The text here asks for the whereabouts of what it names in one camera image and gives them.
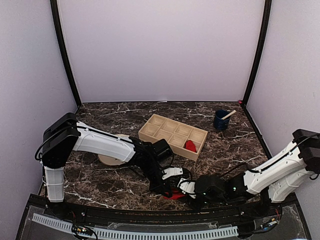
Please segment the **red santa sock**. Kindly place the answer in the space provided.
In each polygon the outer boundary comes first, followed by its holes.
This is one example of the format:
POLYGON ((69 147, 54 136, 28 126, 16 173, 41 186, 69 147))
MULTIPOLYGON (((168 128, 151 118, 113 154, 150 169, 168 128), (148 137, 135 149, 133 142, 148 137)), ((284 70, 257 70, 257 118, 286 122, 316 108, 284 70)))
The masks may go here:
POLYGON ((192 140, 187 140, 184 144, 184 148, 194 153, 197 152, 197 147, 192 140))
POLYGON ((185 194, 183 194, 181 191, 179 191, 176 188, 173 188, 171 190, 171 192, 172 192, 172 196, 171 197, 164 196, 163 198, 164 199, 170 199, 170 200, 178 200, 178 199, 184 198, 186 196, 185 194))

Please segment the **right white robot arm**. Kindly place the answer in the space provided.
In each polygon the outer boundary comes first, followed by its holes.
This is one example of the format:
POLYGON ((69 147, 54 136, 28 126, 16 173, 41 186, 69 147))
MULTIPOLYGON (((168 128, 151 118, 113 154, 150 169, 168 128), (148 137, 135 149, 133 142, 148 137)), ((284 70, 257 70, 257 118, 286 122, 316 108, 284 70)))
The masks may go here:
POLYGON ((248 169, 228 180, 217 175, 202 175, 193 187, 192 206, 202 209, 206 204, 241 205, 261 195, 255 213, 266 217, 275 204, 283 202, 307 179, 320 174, 320 135, 298 129, 293 140, 265 163, 248 169))

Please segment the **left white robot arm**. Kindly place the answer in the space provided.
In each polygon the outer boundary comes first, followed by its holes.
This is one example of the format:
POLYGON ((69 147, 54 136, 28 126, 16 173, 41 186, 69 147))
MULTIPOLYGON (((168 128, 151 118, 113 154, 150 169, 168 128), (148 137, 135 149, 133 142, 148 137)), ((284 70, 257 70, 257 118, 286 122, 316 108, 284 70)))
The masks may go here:
POLYGON ((151 192, 167 198, 173 195, 170 183, 163 179, 164 169, 160 165, 174 154, 165 139, 151 143, 132 136, 117 136, 88 126, 68 112, 44 131, 43 142, 34 155, 44 167, 50 208, 60 218, 67 218, 71 213, 70 206, 64 202, 64 167, 73 151, 110 157, 139 167, 149 180, 151 192))

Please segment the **round painted wooden plate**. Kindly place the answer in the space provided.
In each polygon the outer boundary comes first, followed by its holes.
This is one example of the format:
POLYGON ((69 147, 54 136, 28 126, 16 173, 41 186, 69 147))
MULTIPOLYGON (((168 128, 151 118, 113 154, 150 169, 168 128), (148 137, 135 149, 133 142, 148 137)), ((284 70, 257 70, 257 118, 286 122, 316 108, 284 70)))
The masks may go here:
POLYGON ((115 137, 100 138, 99 160, 108 166, 119 166, 128 163, 135 154, 129 135, 117 134, 115 137))

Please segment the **wooden compartment tray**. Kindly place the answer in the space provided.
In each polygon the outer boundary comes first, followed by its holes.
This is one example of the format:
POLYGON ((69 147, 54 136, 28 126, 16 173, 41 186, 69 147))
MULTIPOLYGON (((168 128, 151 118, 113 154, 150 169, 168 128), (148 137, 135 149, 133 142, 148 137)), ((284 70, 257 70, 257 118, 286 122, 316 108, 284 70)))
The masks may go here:
POLYGON ((140 140, 155 143, 164 139, 175 154, 193 161, 198 160, 207 135, 205 130, 157 114, 153 114, 138 131, 140 140), (187 140, 193 141, 197 152, 184 148, 187 140))

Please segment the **dark blue enamel mug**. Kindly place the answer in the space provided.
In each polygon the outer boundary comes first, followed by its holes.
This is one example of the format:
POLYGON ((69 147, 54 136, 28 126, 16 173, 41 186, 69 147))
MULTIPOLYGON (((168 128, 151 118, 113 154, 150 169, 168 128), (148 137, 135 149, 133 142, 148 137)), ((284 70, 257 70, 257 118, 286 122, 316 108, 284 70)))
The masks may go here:
POLYGON ((227 110, 217 110, 214 115, 213 126, 218 131, 224 131, 228 128, 230 117, 223 119, 229 112, 227 110))

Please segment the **wooden stick in mug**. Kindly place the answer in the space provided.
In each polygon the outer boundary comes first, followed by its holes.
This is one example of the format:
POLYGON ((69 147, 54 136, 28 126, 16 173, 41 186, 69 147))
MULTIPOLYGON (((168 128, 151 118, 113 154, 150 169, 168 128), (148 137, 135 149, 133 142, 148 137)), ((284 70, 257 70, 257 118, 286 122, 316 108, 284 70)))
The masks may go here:
POLYGON ((236 112, 237 112, 236 110, 233 110, 233 111, 229 112, 227 115, 225 115, 224 117, 222 117, 221 119, 225 120, 225 119, 229 118, 230 116, 232 116, 233 114, 235 114, 236 112))

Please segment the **black front table rail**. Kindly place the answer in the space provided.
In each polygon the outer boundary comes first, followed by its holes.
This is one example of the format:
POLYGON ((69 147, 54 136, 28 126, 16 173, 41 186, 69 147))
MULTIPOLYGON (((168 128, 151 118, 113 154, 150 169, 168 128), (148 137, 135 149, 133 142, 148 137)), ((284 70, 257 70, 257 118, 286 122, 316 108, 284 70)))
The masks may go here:
POLYGON ((195 223, 205 221, 239 222, 242 218, 254 218, 254 210, 259 202, 242 205, 228 205, 202 210, 164 210, 142 211, 95 207, 71 202, 64 203, 65 208, 75 213, 76 220, 81 223, 104 224, 106 222, 174 224, 195 223))

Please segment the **left black frame post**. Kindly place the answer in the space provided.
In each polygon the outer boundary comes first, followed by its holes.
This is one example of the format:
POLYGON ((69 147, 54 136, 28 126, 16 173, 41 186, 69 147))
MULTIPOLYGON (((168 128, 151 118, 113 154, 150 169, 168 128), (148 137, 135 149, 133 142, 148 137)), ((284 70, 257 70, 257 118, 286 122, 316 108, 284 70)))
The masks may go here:
POLYGON ((53 19, 56 39, 57 39, 57 43, 60 51, 60 56, 62 59, 62 63, 64 66, 64 70, 66 73, 66 77, 68 80, 68 84, 69 84, 73 99, 75 101, 76 107, 79 108, 82 105, 82 101, 81 101, 81 97, 80 97, 80 94, 76 85, 76 81, 73 75, 69 56, 67 53, 67 48, 66 48, 64 35, 63 35, 63 29, 62 29, 60 13, 58 8, 58 1, 50 0, 49 2, 50 2, 50 8, 51 8, 51 14, 53 19))

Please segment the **black frame post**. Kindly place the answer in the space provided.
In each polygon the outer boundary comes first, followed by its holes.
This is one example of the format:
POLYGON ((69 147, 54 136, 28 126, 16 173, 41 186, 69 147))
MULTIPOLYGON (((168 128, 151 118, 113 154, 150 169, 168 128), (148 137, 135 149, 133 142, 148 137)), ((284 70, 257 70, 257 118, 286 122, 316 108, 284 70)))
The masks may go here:
POLYGON ((265 0, 257 47, 256 47, 250 75, 248 78, 247 86, 242 99, 241 106, 243 109, 245 109, 248 105, 248 102, 254 87, 254 83, 257 77, 258 69, 260 66, 260 62, 261 62, 261 58, 264 50, 265 40, 267 36, 271 9, 272 9, 272 0, 265 0))
POLYGON ((60 56, 62 59, 62 63, 64 66, 64 70, 66 73, 66 77, 68 80, 68 84, 69 84, 73 99, 75 101, 76 107, 79 108, 82 105, 82 101, 81 101, 81 97, 80 97, 80 94, 76 85, 76 81, 73 75, 69 56, 67 53, 67 48, 66 48, 64 35, 63 35, 63 29, 62 29, 60 13, 58 8, 58 1, 50 0, 49 2, 50 2, 50 8, 51 8, 51 14, 53 19, 56 39, 57 39, 57 43, 60 51, 60 56))

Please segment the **right black frame post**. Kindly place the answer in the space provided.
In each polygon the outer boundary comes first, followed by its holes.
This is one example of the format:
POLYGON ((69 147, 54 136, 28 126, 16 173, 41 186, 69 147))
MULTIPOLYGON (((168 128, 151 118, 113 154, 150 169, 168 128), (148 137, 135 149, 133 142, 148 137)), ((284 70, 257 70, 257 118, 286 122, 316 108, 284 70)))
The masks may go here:
POLYGON ((254 87, 254 83, 257 77, 258 69, 260 66, 260 62, 261 62, 261 58, 264 50, 265 40, 267 36, 271 9, 272 9, 272 0, 265 0, 257 47, 256 47, 250 75, 248 78, 247 86, 242 99, 241 106, 243 109, 245 109, 248 105, 248 102, 254 87))

